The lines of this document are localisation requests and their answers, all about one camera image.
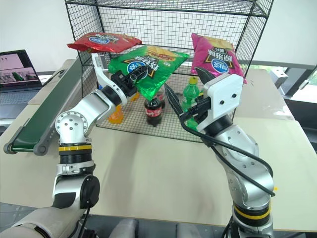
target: red chip bag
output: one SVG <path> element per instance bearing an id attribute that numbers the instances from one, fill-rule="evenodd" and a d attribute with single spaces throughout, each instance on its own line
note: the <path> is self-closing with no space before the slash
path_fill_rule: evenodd
<path id="1" fill-rule="evenodd" d="M 119 53 L 141 43 L 141 40 L 132 36 L 104 32 L 91 32 L 83 35 L 74 43 L 67 44 L 67 46 L 78 51 L 88 50 L 90 53 Z"/>

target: wire mesh shelf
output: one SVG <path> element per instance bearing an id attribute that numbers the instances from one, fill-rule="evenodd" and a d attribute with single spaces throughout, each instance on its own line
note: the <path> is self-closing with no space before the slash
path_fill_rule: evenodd
<path id="1" fill-rule="evenodd" d="M 160 46 L 190 55 L 168 80 L 179 95 L 188 84 L 194 57 L 191 33 L 224 39 L 233 44 L 237 59 L 246 76 L 270 14 L 273 0 L 65 0 L 73 33 L 77 40 L 89 32 L 127 34 L 144 45 Z M 106 62 L 122 53 L 105 53 Z M 97 87 L 91 54 L 78 52 L 82 63 L 82 92 Z M 156 128 L 146 124 L 144 100 L 123 107 L 122 124 L 107 120 L 98 126 L 134 133 L 199 141 L 185 132 L 169 106 Z"/>
<path id="2" fill-rule="evenodd" d="M 66 3 L 120 9 L 205 12 L 259 17 L 267 17 L 267 5 L 269 5 L 257 4 L 255 0 L 68 0 Z"/>

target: bottle cap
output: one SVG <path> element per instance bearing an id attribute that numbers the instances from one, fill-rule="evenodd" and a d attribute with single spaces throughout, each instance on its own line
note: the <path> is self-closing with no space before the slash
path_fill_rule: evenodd
<path id="1" fill-rule="evenodd" d="M 191 76 L 191 77 L 189 78 L 189 83 L 190 83 L 190 84 L 197 84 L 197 83 L 198 83 L 197 77 Z"/>

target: gray floor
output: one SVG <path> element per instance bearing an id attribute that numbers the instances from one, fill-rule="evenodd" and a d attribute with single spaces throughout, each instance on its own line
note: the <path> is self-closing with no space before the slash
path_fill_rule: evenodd
<path id="1" fill-rule="evenodd" d="M 24 207 L 6 203 L 0 203 L 0 232 L 11 227 L 15 222 L 28 215 L 30 212 L 35 210 L 32 207 Z M 121 217 L 109 217 L 109 216 L 97 216 L 90 215 L 86 228 L 90 230 L 95 230 L 98 233 L 99 238 L 107 238 L 110 236 L 111 231 L 114 227 L 122 220 Z M 161 222 L 138 219 L 138 238 L 175 238 L 178 223 L 174 222 Z M 220 238 L 224 227 L 217 226 L 207 226 L 207 225 L 194 225 L 200 235 L 200 238 Z M 275 238 L 315 238 L 315 234 L 299 234 L 294 232 L 275 232 Z"/>

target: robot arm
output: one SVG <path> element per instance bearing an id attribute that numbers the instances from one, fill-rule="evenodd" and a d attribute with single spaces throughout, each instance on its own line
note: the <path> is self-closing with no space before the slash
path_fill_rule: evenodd
<path id="1" fill-rule="evenodd" d="M 137 92 L 134 83 L 148 73 L 147 66 L 136 68 L 127 76 L 118 71 L 109 80 L 106 68 L 98 54 L 92 54 L 98 83 L 95 90 L 74 108 L 61 113 L 55 127 L 60 134 L 60 163 L 53 188 L 53 205 L 40 208 L 5 230 L 1 237 L 10 238 L 67 238 L 87 209 L 99 199 L 99 180 L 93 176 L 96 165 L 92 160 L 92 128 L 109 117 L 119 104 Z"/>
<path id="2" fill-rule="evenodd" d="M 243 78 L 235 74 L 214 78 L 199 67 L 196 71 L 204 83 L 204 95 L 187 112 L 183 112 L 177 96 L 168 85 L 165 85 L 165 90 L 183 128 L 201 137 L 224 167 L 233 200 L 232 220 L 227 234 L 229 237 L 272 238 L 272 170 L 258 158 L 256 141 L 234 125 L 228 116 L 240 104 Z M 185 124 L 191 116 L 198 123 L 197 131 Z"/>

